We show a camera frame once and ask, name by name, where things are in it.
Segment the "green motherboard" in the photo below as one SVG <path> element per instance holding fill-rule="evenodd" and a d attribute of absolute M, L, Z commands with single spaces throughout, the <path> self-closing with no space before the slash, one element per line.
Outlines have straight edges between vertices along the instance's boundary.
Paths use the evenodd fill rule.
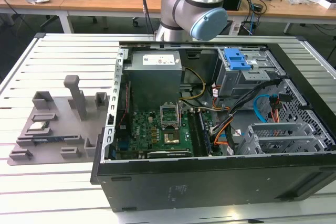
<path fill-rule="evenodd" d="M 165 113 L 165 121 L 173 121 L 175 112 Z M 160 111 L 134 112 L 132 138 L 128 150 L 131 151 L 189 151 L 193 155 L 193 145 L 187 111 L 181 111 L 179 127 L 162 129 Z M 213 125 L 212 116 L 202 113 L 204 126 L 208 130 Z"/>

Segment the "motherboard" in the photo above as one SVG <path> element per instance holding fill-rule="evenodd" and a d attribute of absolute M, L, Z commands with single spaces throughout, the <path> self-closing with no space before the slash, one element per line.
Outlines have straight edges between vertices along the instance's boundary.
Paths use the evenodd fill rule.
<path fill-rule="evenodd" d="M 194 141 L 208 138 L 212 125 L 212 115 L 208 111 L 177 110 L 177 115 L 172 110 L 134 112 L 131 137 L 118 141 L 117 152 L 123 157 L 137 159 L 198 156 L 199 147 Z"/>

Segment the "blue cable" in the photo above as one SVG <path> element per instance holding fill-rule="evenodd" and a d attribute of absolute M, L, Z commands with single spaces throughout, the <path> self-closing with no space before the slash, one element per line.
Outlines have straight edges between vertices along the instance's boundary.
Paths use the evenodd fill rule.
<path fill-rule="evenodd" d="M 261 97 L 270 97 L 269 94 L 261 94 L 259 96 L 257 96 L 253 102 L 253 109 L 254 109 L 254 112 L 256 113 L 257 117 L 263 122 L 263 123 L 266 123 L 266 120 L 265 118 L 260 114 L 259 110 L 258 110 L 258 107 L 257 107 L 257 101 L 259 98 Z"/>

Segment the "floor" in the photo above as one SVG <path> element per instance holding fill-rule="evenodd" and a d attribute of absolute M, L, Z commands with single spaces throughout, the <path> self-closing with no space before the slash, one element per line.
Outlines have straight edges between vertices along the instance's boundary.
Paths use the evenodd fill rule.
<path fill-rule="evenodd" d="M 21 56 L 27 45 L 34 37 L 35 32 L 40 31 L 39 26 L 46 21 L 46 17 L 42 15 L 25 15 L 24 20 L 34 30 L 32 31 L 19 17 L 15 18 L 15 25 L 9 27 L 6 24 L 0 26 L 0 81 L 5 78 L 11 70 L 16 60 Z M 139 26 L 133 27 L 131 18 L 108 18 L 109 28 L 102 28 L 102 20 L 97 18 L 98 23 L 94 24 L 91 17 L 71 17 L 71 21 L 76 33 L 90 34 L 146 34 L 145 20 L 139 18 Z M 152 20 L 154 29 L 159 26 L 159 20 Z M 286 36 L 282 31 L 285 28 L 285 23 L 261 23 L 255 35 L 263 36 Z M 305 25 L 301 27 L 299 24 L 294 24 L 290 30 L 292 36 L 304 36 L 315 49 L 325 58 L 330 54 L 332 48 L 336 45 L 333 36 L 336 36 L 336 29 L 331 30 L 334 26 L 324 26 L 320 28 L 320 32 L 314 25 Z M 62 33 L 62 27 L 59 20 L 46 27 L 47 33 Z M 336 52 L 330 59 L 330 63 L 336 65 Z"/>

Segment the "white table leg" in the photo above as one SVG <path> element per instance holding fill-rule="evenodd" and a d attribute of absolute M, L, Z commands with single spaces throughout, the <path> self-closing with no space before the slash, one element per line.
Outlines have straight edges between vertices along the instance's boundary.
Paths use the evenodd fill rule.
<path fill-rule="evenodd" d="M 244 21 L 244 17 L 234 17 L 230 27 L 229 35 L 238 35 L 240 26 Z"/>
<path fill-rule="evenodd" d="M 107 17 L 101 17 L 103 21 L 103 28 L 108 29 L 109 25 L 107 24 Z"/>
<path fill-rule="evenodd" d="M 285 29 L 284 29 L 284 31 L 283 31 L 283 33 L 284 33 L 284 34 L 288 34 L 290 28 L 292 27 L 292 25 L 293 25 L 292 23 L 287 23 L 287 24 L 286 24 L 286 27 L 285 27 Z"/>
<path fill-rule="evenodd" d="M 72 23 L 70 20 L 70 17 L 68 16 L 68 14 L 59 14 L 59 20 L 61 21 L 62 24 L 62 28 L 63 28 L 63 32 L 65 34 L 73 34 L 74 33 L 74 29 L 72 27 Z"/>
<path fill-rule="evenodd" d="M 12 19 L 12 14 L 11 13 L 3 13 L 3 14 L 0 14 L 0 15 L 7 22 L 8 25 L 10 25 L 10 26 L 14 25 L 14 20 Z"/>

